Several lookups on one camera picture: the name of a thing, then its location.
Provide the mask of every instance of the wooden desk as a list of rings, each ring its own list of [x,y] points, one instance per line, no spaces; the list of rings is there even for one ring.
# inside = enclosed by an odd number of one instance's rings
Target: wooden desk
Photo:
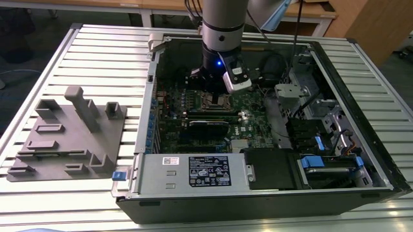
[[[299,3],[290,5],[284,16],[283,22],[296,22]],[[183,0],[141,0],[140,9],[142,26],[152,27],[152,15],[187,15],[187,9]],[[335,12],[327,12],[316,3],[304,3],[302,8],[300,22],[316,24],[312,36],[322,37],[331,20],[336,18]]]
[[[9,0],[0,1],[0,6],[134,13],[141,15],[144,27],[152,27],[152,15],[187,15],[183,0]],[[290,5],[281,18],[283,22],[296,21],[298,8],[298,3]],[[336,13],[326,12],[319,4],[303,4],[300,21],[303,23],[316,24],[312,36],[323,36],[334,18],[336,18]]]
[[[141,8],[177,11],[187,10],[183,4],[183,0],[141,0]],[[296,17],[298,9],[299,3],[296,2],[290,5],[284,16]],[[336,13],[324,11],[322,6],[316,3],[303,3],[300,16],[308,18],[335,18]]]

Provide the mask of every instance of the green circuit board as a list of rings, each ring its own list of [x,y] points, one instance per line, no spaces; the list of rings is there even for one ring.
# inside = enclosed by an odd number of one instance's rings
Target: green circuit board
[[[263,108],[263,95],[256,90],[219,98],[199,90],[159,89],[159,133],[165,153],[229,153],[231,140],[247,140],[248,147],[272,147],[269,126]],[[224,139],[181,139],[181,131],[191,121],[227,122]]]

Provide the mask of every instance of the white cable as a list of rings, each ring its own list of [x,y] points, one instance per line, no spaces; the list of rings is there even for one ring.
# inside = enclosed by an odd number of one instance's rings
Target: white cable
[[[9,71],[5,71],[5,72],[1,72],[0,75],[6,74],[6,73],[10,73],[10,72],[34,72],[34,73],[41,74],[41,72],[37,71],[37,70],[30,70],[30,69],[16,69],[16,70],[9,70]]]
[[[12,72],[33,72],[33,73],[41,74],[41,72],[37,71],[37,70],[30,70],[30,69],[14,69],[14,70],[9,70],[9,71],[5,71],[5,72],[1,72],[0,75],[6,74],[6,73],[12,73]],[[0,89],[3,89],[3,87],[5,87],[5,83],[0,80]]]

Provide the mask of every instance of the aluminum table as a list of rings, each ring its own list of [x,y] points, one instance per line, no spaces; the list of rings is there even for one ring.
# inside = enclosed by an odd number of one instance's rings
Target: aluminum table
[[[82,25],[72,28],[44,69],[14,119],[0,139],[0,231],[48,228],[62,231],[336,231],[406,232],[413,228],[413,194],[386,203],[364,205],[339,216],[281,218],[193,224],[136,225],[114,204],[112,180],[6,181],[29,129],[38,99],[62,97],[68,85],[81,86],[94,104],[118,102],[128,107],[117,166],[132,163],[142,92],[148,72],[151,33],[196,34],[193,30]],[[290,39],[268,35],[269,39]],[[244,38],[260,38],[245,33]],[[413,112],[376,67],[346,39],[299,37],[318,41],[399,170],[413,183]],[[116,186],[126,189],[126,182]]]

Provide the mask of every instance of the sticker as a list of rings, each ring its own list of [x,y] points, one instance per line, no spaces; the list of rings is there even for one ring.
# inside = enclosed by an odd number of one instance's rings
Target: sticker
[[[179,165],[179,157],[163,157],[163,165]]]
[[[322,14],[320,17],[322,17],[322,18],[335,18],[334,15],[327,15],[327,14],[324,14],[324,15]]]
[[[191,187],[231,186],[227,156],[189,157],[188,185]]]
[[[138,7],[138,5],[137,4],[125,4],[125,3],[121,3],[121,4],[118,4],[120,6],[129,6],[129,7]]]

